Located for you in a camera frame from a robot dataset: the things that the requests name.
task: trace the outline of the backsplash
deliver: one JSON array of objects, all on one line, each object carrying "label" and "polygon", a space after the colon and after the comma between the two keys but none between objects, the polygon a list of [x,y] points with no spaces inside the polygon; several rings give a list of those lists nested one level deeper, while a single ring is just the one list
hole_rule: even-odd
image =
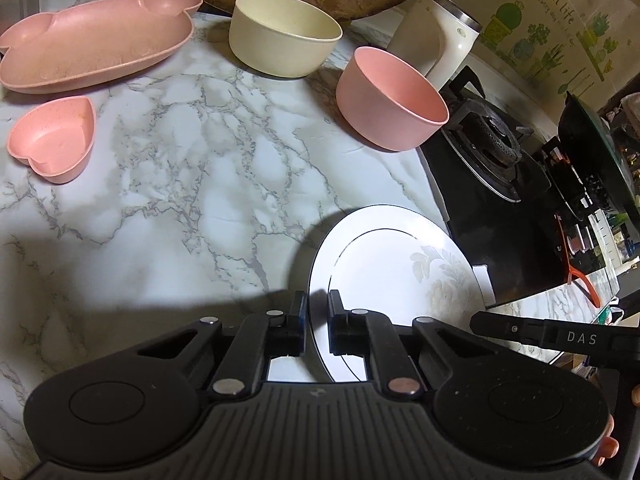
[{"label": "backsplash", "polygon": [[564,94],[599,108],[640,72],[640,0],[453,0],[482,24],[473,53],[557,121]]}]

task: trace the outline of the white plate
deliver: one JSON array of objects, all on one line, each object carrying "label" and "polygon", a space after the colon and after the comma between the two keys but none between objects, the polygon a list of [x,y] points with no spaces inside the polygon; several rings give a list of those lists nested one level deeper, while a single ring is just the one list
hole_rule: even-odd
[{"label": "white plate", "polygon": [[471,316],[484,310],[471,266],[436,224],[398,206],[359,209],[326,236],[309,279],[316,347],[337,382],[362,381],[366,374],[363,359],[329,352],[326,297],[333,289],[345,310],[377,310],[399,325],[430,316],[468,331]]}]

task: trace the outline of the silver rivet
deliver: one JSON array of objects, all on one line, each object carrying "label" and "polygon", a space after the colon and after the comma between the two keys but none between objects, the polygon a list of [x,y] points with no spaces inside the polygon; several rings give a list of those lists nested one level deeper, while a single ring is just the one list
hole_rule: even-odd
[{"label": "silver rivet", "polygon": [[238,379],[220,379],[213,383],[213,391],[220,395],[237,395],[244,390],[244,383]]},{"label": "silver rivet", "polygon": [[420,383],[409,377],[396,377],[389,381],[389,389],[396,394],[413,395],[420,390]]}]

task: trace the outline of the heart-shaped bowl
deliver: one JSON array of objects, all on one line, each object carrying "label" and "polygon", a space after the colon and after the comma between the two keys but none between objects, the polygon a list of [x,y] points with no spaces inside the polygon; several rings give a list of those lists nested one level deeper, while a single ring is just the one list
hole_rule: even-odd
[{"label": "heart-shaped bowl", "polygon": [[85,96],[44,103],[21,117],[9,132],[9,154],[54,184],[75,179],[89,162],[95,108]]}]

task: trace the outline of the gas stove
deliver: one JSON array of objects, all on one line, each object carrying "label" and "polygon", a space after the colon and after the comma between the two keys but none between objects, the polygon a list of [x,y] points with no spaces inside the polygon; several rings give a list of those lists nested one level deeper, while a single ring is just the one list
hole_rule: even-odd
[{"label": "gas stove", "polygon": [[[465,89],[471,83],[478,93]],[[450,120],[421,149],[440,189],[451,237],[473,266],[486,265],[497,304],[566,282],[562,235],[572,266],[604,266],[589,215],[597,210],[553,139],[535,153],[521,142],[532,129],[484,99],[465,67],[441,90]]]}]

